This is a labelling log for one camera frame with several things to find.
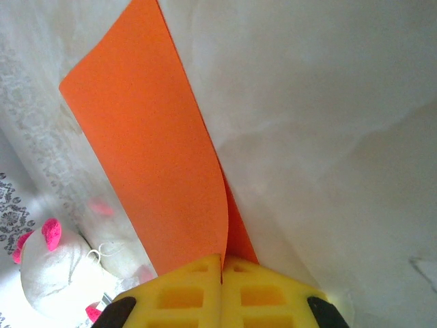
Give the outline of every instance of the stuffed toy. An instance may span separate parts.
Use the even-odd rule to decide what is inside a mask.
[[[53,218],[21,236],[12,256],[21,265],[21,284],[30,305],[63,323],[83,322],[86,315],[95,322],[108,280],[94,252],[82,236],[62,229]]]

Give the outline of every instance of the lace curtain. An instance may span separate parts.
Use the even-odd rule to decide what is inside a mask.
[[[102,264],[120,277],[150,261],[57,86],[126,4],[0,5],[0,128],[64,224],[76,226],[92,247],[111,243],[105,251],[115,255]],[[69,20],[69,14],[78,19]],[[92,202],[107,204],[113,213],[92,210]]]

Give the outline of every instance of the orange foam sheet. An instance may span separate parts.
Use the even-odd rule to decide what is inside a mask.
[[[257,261],[155,0],[132,1],[59,88],[158,274],[227,249]]]

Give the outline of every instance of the white fabric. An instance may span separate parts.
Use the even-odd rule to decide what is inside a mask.
[[[63,229],[50,252],[36,230],[26,241],[21,257],[21,284],[31,306],[58,321],[78,324],[85,308],[98,303],[104,292],[104,272],[89,245],[77,233]]]
[[[431,284],[437,292],[437,261],[424,261],[420,258],[411,260],[414,268]]]
[[[160,0],[262,264],[435,327],[435,0]]]

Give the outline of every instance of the pink ear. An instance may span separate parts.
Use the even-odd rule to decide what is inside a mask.
[[[54,251],[62,235],[61,222],[55,218],[48,219],[42,226],[41,233],[44,235],[48,250]]]
[[[106,203],[103,199],[99,197],[90,199],[88,205],[96,214],[104,215],[107,217],[111,217],[112,215],[114,215],[114,210],[108,205],[108,203]]]
[[[26,240],[30,237],[30,235],[33,234],[33,231],[30,231],[24,235],[22,235],[20,238],[18,238],[18,241],[16,243],[16,248],[17,249],[22,249]]]
[[[149,282],[150,280],[153,280],[153,279],[154,279],[154,276],[153,276],[153,273],[150,271],[150,269],[147,268],[146,266],[143,266],[139,272],[139,283],[144,284],[144,283]]]
[[[102,314],[102,311],[97,310],[92,305],[88,306],[85,311],[87,312],[88,318],[91,320],[92,323],[95,323],[98,317]]]
[[[21,249],[16,249],[14,250],[14,253],[12,253],[12,258],[14,259],[14,262],[16,264],[20,264],[21,263]]]

